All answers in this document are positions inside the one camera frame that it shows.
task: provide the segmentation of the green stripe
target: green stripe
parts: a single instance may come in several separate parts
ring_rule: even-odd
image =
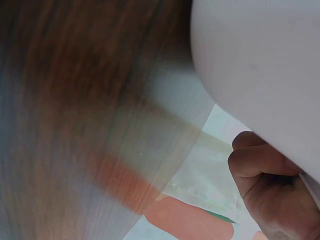
[[[216,217],[216,218],[218,218],[218,219],[221,219],[221,220],[223,220],[223,221],[226,221],[226,222],[235,224],[235,222],[232,221],[230,218],[227,218],[227,217],[225,217],[225,216],[222,216],[222,215],[213,213],[213,212],[211,212],[211,211],[207,211],[207,210],[204,210],[204,211],[206,211],[208,214],[210,214],[210,215],[212,215],[212,216],[214,216],[214,217]]]

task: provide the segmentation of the finger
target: finger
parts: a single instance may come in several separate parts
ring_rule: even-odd
[[[252,146],[259,146],[263,145],[266,142],[257,136],[252,131],[243,131],[232,142],[232,147],[234,150],[245,148],[245,147],[252,147]]]
[[[228,164],[232,175],[243,178],[261,173],[294,176],[301,171],[269,144],[236,149]]]

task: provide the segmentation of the skin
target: skin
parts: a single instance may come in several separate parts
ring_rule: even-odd
[[[269,240],[320,240],[320,211],[294,163],[253,132],[232,143],[229,169],[244,204]]]

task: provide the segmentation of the orange surface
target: orange surface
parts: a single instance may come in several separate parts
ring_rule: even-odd
[[[179,240],[230,240],[234,235],[230,222],[164,194],[147,209],[145,217]]]

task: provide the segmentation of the white plastic surface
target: white plastic surface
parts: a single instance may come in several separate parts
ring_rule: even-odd
[[[320,182],[320,1],[194,0],[191,45],[214,101]]]

